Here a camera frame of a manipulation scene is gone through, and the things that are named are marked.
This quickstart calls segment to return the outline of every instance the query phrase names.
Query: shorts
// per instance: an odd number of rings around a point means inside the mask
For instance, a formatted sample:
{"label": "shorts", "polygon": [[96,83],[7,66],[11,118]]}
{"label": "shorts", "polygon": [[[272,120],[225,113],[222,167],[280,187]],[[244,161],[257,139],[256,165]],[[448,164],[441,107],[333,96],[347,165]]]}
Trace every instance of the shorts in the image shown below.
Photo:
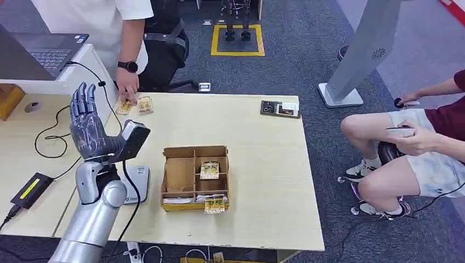
{"label": "shorts", "polygon": [[[435,132],[433,125],[421,108],[411,108],[388,114],[394,126],[408,119]],[[447,155],[426,152],[419,156],[407,156],[407,160],[416,175],[420,196],[436,197],[459,188],[465,182],[465,165]],[[465,196],[465,186],[446,195],[446,197],[461,196]]]}

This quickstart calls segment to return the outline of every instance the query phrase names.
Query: hand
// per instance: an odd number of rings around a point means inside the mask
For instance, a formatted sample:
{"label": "hand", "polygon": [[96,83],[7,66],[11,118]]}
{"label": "hand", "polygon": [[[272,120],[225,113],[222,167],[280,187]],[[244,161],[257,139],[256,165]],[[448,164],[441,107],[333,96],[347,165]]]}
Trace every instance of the hand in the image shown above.
{"label": "hand", "polygon": [[432,152],[436,149],[440,135],[430,131],[424,127],[419,126],[416,123],[410,121],[404,121],[399,124],[399,127],[408,125],[415,128],[414,136],[403,138],[399,135],[389,135],[389,142],[396,144],[399,151],[406,155],[421,155],[425,152]]}
{"label": "hand", "polygon": [[135,94],[139,89],[139,76],[136,73],[130,73],[124,68],[116,69],[116,84],[120,91],[121,102],[131,100],[133,106],[137,105]]}
{"label": "hand", "polygon": [[419,92],[408,93],[402,96],[402,100],[397,103],[397,105],[402,105],[410,101],[415,101],[421,99],[422,96]]}

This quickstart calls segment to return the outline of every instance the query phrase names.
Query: sneaker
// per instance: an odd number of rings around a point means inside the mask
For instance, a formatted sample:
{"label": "sneaker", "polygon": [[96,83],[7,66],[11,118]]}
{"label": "sneaker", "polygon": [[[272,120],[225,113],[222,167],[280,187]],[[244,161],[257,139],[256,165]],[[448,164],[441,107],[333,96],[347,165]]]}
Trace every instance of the sneaker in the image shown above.
{"label": "sneaker", "polygon": [[406,216],[410,214],[412,209],[410,208],[410,205],[407,204],[404,201],[399,201],[400,207],[402,207],[402,212],[398,215],[391,215],[387,213],[386,211],[377,211],[374,207],[372,207],[370,204],[368,204],[365,201],[361,201],[359,205],[360,211],[364,212],[365,214],[368,215],[379,215],[380,218],[387,218],[388,220],[394,220],[395,218],[401,218],[403,216]]}
{"label": "sneaker", "polygon": [[367,166],[365,159],[356,167],[352,167],[345,171],[345,178],[352,182],[359,182],[364,176],[369,175],[372,171],[376,170],[376,167]]}

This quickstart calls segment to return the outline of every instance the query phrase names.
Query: stand base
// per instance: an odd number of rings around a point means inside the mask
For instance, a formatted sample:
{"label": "stand base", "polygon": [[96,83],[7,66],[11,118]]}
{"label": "stand base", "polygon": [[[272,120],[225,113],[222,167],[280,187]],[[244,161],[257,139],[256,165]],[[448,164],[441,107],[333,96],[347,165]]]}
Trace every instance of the stand base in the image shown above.
{"label": "stand base", "polygon": [[[147,199],[147,193],[149,189],[149,176],[150,176],[150,170],[148,166],[145,165],[139,165],[139,166],[132,166],[127,168],[128,175],[137,187],[137,190],[139,190],[140,194],[140,202],[142,203]],[[121,181],[126,185],[126,189],[128,190],[128,195],[126,197],[126,201],[124,204],[135,204],[137,203],[137,194],[132,187],[132,185],[129,183],[129,181],[126,180],[125,175],[123,174],[123,171],[118,171],[120,174]]]}
{"label": "stand base", "polygon": [[363,99],[360,97],[359,92],[356,89],[352,90],[347,97],[341,101],[333,101],[328,92],[326,92],[326,84],[320,83],[318,85],[318,91],[325,101],[326,107],[328,108],[339,108],[349,106],[360,106],[363,104]]}

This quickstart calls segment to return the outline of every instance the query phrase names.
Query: robotic arm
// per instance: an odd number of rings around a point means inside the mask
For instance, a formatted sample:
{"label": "robotic arm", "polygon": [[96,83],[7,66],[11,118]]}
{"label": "robotic arm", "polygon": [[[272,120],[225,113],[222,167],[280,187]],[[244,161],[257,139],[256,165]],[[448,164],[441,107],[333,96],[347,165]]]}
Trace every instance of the robotic arm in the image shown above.
{"label": "robotic arm", "polygon": [[127,120],[108,136],[95,107],[95,85],[83,82],[70,103],[71,135],[84,162],[76,169],[78,206],[49,263],[99,262],[127,190],[115,163],[136,157],[150,133]]}

